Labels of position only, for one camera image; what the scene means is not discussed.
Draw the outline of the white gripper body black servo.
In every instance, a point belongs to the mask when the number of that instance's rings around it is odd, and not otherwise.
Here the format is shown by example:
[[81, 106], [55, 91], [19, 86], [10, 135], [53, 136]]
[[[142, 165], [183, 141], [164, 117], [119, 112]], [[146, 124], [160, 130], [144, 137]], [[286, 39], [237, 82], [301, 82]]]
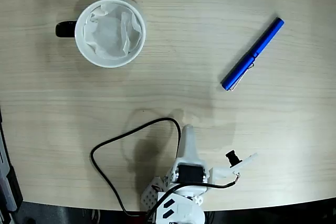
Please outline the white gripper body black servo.
[[167, 172], [167, 188], [185, 183], [208, 183], [209, 177], [209, 168], [204, 160], [178, 157]]

